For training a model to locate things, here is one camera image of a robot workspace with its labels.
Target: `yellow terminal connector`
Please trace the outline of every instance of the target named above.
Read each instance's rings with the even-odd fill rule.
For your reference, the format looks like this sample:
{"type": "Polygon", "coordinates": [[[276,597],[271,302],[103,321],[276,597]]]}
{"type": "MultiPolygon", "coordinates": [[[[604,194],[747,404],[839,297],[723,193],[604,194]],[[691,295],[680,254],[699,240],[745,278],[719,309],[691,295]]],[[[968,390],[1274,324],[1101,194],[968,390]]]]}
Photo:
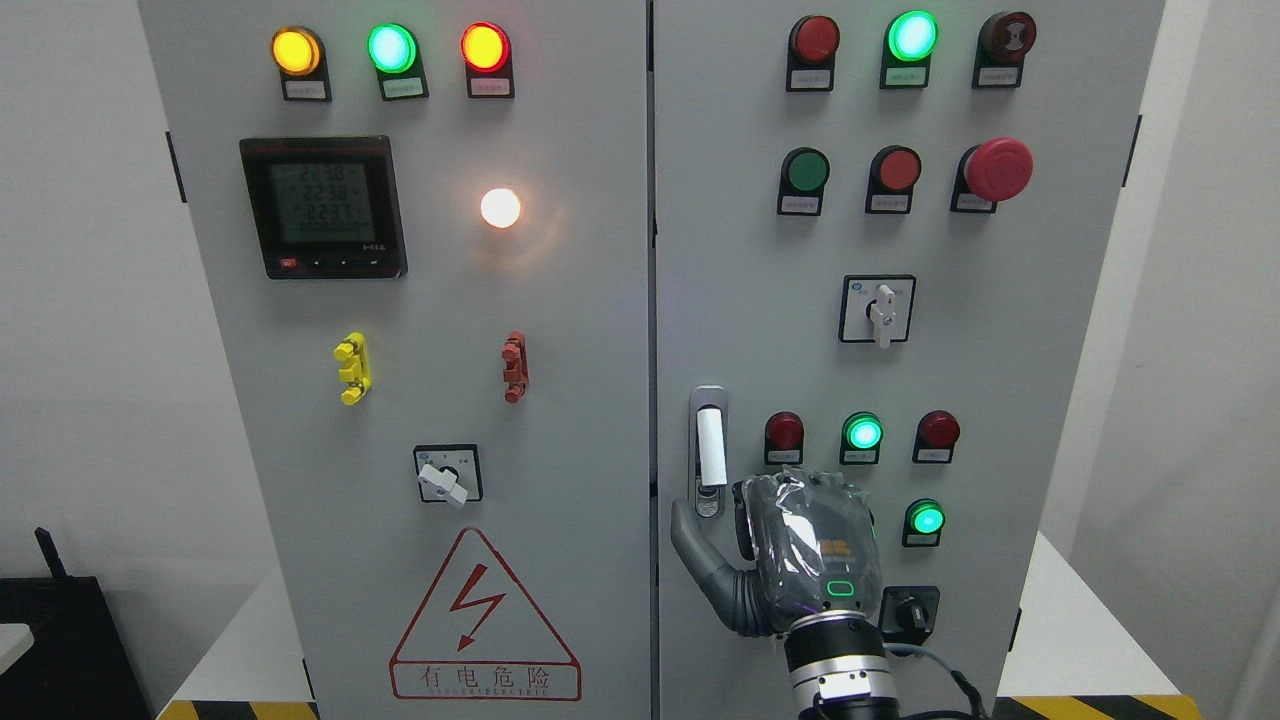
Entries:
{"type": "Polygon", "coordinates": [[[365,336],[349,333],[342,338],[342,342],[333,348],[333,359],[342,363],[338,368],[338,379],[347,383],[347,389],[342,391],[343,405],[360,402],[374,384],[369,373],[369,347],[365,336]]]}

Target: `red indicator light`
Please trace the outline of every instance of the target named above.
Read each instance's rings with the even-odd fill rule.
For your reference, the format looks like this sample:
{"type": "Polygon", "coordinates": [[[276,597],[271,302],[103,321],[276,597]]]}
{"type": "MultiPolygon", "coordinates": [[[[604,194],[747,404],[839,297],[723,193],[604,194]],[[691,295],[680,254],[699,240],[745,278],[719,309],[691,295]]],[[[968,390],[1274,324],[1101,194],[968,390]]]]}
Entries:
{"type": "Polygon", "coordinates": [[[804,423],[795,413],[776,413],[764,423],[764,439],[773,450],[795,450],[804,443],[804,423]]]}
{"type": "Polygon", "coordinates": [[[462,33],[462,59],[477,73],[492,73],[511,59],[511,38],[493,23],[474,23],[462,33]]]}
{"type": "Polygon", "coordinates": [[[960,421],[946,410],[934,410],[920,419],[920,441],[934,448],[951,447],[960,439],[960,421]]]}
{"type": "Polygon", "coordinates": [[[904,191],[920,179],[920,156],[906,147],[886,147],[876,156],[872,173],[886,188],[904,191]]]}
{"type": "Polygon", "coordinates": [[[826,15],[809,15],[791,28],[791,53],[801,63],[820,65],[840,47],[840,27],[826,15]]]}
{"type": "Polygon", "coordinates": [[[978,197],[1001,202],[1021,192],[1034,169],[1029,147],[1011,137],[997,137],[973,151],[965,163],[964,178],[969,191],[978,197]]]}

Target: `illuminated green light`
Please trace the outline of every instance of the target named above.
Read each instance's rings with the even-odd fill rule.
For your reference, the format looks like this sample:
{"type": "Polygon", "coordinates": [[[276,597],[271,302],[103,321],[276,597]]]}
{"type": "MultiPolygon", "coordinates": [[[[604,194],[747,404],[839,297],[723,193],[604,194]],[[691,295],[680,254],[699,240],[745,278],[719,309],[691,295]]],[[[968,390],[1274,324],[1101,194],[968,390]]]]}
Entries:
{"type": "Polygon", "coordinates": [[[932,500],[923,500],[911,506],[909,512],[911,528],[922,534],[929,536],[942,529],[947,516],[942,512],[942,506],[932,500]]]}
{"type": "Polygon", "coordinates": [[[831,597],[854,597],[854,583],[849,580],[827,580],[827,594],[831,597]]]}
{"type": "Polygon", "coordinates": [[[417,59],[417,42],[403,27],[383,23],[369,32],[369,58],[384,73],[403,73],[417,59]]]}
{"type": "Polygon", "coordinates": [[[888,51],[904,63],[929,56],[938,42],[938,20],[925,10],[902,13],[888,26],[888,51]]]}
{"type": "Polygon", "coordinates": [[[870,450],[879,445],[881,436],[879,419],[870,413],[858,413],[845,420],[845,439],[858,450],[870,450]]]}

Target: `high voltage warning symbol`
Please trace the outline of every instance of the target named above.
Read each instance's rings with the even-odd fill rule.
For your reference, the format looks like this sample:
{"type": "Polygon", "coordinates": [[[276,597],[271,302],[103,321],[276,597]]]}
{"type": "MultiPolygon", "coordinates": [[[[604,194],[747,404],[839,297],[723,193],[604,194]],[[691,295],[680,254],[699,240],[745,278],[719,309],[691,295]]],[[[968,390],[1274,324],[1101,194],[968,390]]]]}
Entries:
{"type": "Polygon", "coordinates": [[[390,660],[401,700],[582,698],[582,667],[489,538],[453,541],[390,660]]]}

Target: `lcd display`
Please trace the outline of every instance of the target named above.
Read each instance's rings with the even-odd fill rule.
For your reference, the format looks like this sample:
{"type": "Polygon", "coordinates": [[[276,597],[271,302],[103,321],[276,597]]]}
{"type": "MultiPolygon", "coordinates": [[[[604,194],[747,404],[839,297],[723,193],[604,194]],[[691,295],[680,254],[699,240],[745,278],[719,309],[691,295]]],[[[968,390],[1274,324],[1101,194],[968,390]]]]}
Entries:
{"type": "Polygon", "coordinates": [[[273,163],[268,177],[285,245],[375,241],[362,163],[273,163]]]}

